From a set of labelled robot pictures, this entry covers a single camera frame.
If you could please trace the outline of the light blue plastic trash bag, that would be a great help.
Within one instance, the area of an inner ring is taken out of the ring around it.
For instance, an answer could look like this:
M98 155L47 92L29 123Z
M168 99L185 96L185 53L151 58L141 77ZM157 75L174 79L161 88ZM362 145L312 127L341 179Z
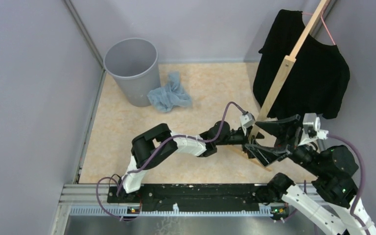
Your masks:
M182 86L178 71L170 72L167 83L151 90L147 97L151 105L162 113L171 112L175 107L192 106L192 98Z

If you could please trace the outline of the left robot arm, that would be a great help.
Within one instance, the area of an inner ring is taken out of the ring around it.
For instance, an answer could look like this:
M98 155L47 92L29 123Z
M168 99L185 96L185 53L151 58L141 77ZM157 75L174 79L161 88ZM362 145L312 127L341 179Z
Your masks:
M130 163L120 183L119 197L125 202L134 201L146 172L174 153L208 157L217 152L218 145L244 145L253 124L247 121L235 130L227 122L218 121L196 136L173 132L165 123L151 128L132 140Z

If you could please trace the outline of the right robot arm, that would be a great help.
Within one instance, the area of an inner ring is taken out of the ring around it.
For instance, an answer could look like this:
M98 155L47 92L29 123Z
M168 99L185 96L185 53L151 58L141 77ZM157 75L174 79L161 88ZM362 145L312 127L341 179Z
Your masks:
M353 180L361 160L349 145L330 147L317 152L310 143L325 140L328 131L321 129L315 113L276 121L255 121L251 114L240 117L246 137L253 140L243 146L250 158L263 166L289 158L316 177L312 186L332 208L329 212L283 173L257 189L253 196L261 203L285 202L293 206L328 235L376 235L376 227L365 211L360 197L361 186Z

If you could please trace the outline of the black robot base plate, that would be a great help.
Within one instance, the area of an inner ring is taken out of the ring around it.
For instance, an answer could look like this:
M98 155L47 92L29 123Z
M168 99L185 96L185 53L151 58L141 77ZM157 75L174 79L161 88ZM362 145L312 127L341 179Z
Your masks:
M176 204L181 212L252 212L280 202L278 193L260 184L143 184L126 193L110 187L108 203L131 203L144 212L165 212Z

